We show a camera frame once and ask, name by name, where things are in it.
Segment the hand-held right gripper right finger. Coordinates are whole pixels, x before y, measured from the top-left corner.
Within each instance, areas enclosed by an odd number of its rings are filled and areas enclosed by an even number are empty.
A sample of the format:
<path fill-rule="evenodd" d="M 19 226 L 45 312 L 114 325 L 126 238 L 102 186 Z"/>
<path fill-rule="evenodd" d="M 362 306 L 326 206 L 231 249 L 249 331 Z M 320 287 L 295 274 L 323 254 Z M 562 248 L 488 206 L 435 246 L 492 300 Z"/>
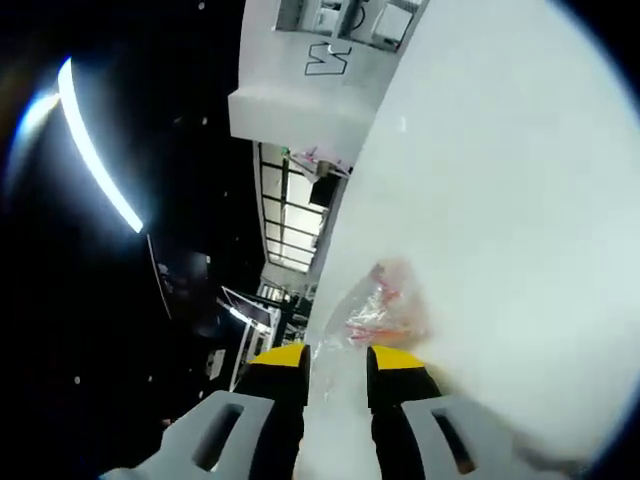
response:
<path fill-rule="evenodd" d="M 423 362 L 367 350 L 371 431 L 384 479 L 514 479 L 509 432 L 486 409 L 445 395 Z"/>

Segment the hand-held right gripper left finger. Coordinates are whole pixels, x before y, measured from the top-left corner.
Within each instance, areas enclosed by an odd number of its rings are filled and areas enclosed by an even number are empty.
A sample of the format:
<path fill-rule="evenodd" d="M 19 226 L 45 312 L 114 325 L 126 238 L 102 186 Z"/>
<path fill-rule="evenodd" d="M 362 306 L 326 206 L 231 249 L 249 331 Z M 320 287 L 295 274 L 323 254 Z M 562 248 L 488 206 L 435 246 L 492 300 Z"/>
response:
<path fill-rule="evenodd" d="M 103 479 L 291 479 L 304 434 L 310 348 L 251 360 L 233 391 L 216 391 L 169 426 L 156 453 Z"/>

